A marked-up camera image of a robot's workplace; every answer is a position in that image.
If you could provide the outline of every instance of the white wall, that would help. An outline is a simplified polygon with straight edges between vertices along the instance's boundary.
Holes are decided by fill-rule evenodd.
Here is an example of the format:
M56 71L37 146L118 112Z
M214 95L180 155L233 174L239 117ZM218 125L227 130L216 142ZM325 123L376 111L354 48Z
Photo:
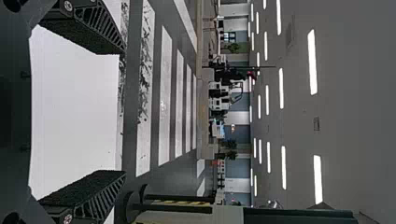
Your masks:
M219 14L224 17L248 15L250 4L221 5Z
M230 111L226 115L224 123L231 125L248 125L249 124L249 112L248 111Z
M270 125L265 135L274 152L269 193L287 208L313 205L312 156L319 154L326 203L360 210L380 223L395 223L396 177L391 171L396 168L396 2L281 1L282 34L291 14L296 15L296 42L289 53L284 36L276 35L276 1L268 3L262 27L269 32L269 63L283 66L285 83L285 109L280 112L277 71L264 77L264 84L270 85L271 115L254 128L264 133ZM306 35L312 28L317 37L316 96L310 95L308 79ZM263 39L262 34L256 39ZM264 93L263 87L257 91ZM313 131L315 116L320 117L319 133ZM286 191L281 190L280 152L275 153L282 144L287 148Z
M248 18L224 20L224 31L246 31L248 29Z
M107 2L120 24L120 3ZM39 26L30 49L29 185L40 199L95 170L115 168L119 56L95 55Z

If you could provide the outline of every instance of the bolt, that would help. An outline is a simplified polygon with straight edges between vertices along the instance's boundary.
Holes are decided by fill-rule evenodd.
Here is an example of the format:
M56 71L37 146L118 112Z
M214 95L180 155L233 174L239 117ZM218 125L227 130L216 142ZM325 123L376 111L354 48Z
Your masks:
M72 217L72 215L69 214L64 217L64 224L70 224L72 222L72 220L73 220L73 217Z
M69 1L64 1L64 8L66 8L67 11L72 11L73 10L73 5Z

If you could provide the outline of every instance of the window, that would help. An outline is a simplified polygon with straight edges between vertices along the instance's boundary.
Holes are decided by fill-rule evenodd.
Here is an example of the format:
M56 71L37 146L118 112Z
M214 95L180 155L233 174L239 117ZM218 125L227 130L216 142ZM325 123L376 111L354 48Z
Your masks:
M285 102L284 102L284 92L283 92L283 68L279 69L279 104L280 109L283 109Z
M254 175L254 197L257 197L257 176Z
M254 51L254 33L251 33L251 50Z
M277 21L277 34L282 33L282 15L280 14L280 0L276 0L276 21Z
M235 32L225 32L224 33L224 42L225 43L235 43L236 42L236 33Z
M321 158L314 156L314 175L315 175L315 203L323 202Z
M265 86L265 110L266 115L270 115L270 88Z
M286 148L282 147L282 188L286 189Z
M262 118L262 96L261 95L259 95L259 97L257 97L257 116L258 116L258 118L259 119L261 119Z
M250 5L250 18L251 18L251 21L254 21L253 3Z
M268 61L268 36L267 36L267 32L264 32L264 58L265 61Z
M259 12L256 12L256 34L259 33L259 29L260 29L260 19L259 19Z
M271 144L267 142L267 172L271 174Z
M256 159L256 138L253 138L253 157Z
M309 58L309 85L311 95L318 93L318 74L317 74L317 47L315 43L315 30L308 34L308 58Z
M248 77L248 91L251 91L251 77Z
M262 164L262 140L259 139L259 164Z

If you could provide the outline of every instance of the gray floor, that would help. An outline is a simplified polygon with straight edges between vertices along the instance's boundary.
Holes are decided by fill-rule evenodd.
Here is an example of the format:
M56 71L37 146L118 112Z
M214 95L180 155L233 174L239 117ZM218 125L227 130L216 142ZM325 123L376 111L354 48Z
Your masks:
M196 195L200 183L202 182L205 172L197 177L197 160L196 150L193 148L186 152L186 139L190 138L192 143L192 120L191 132L186 136L186 109L183 110L183 153L182 156L175 158L175 121L176 121L176 83L177 83L177 50L180 50L184 57L184 99L183 106L186 103L192 104L192 96L186 95L187 85L187 65L195 72L195 51L187 34L186 28L177 12L174 1L171 0L148 0L155 11L155 36L154 36L154 53L153 53L153 79L152 79L152 108L151 108L151 145L149 171L139 177L136 177L136 142L137 142L137 120L139 113L139 65L141 27L142 27L142 0L131 0L131 12L129 23L128 38L128 57L127 57L127 76L125 83L125 113L124 113L124 130L123 130L123 147L122 147L122 170L127 171L127 182L123 192L116 204L115 223L125 223L123 215L123 197L131 190L137 190L143 184L150 184L153 190L159 194L184 194ZM195 22L195 1L185 0L189 11L191 22ZM159 122L161 111L161 60L162 60L162 28L172 38L172 76L171 76L171 104L170 104L170 139L169 139L169 162L162 166L158 165L159 160Z

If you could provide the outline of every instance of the metal frame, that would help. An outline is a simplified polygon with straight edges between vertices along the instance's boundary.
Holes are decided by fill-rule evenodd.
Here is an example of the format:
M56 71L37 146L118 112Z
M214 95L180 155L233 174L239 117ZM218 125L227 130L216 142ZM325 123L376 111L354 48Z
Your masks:
M28 180L32 138L29 37L56 3L0 0L0 223L55 223L32 195Z

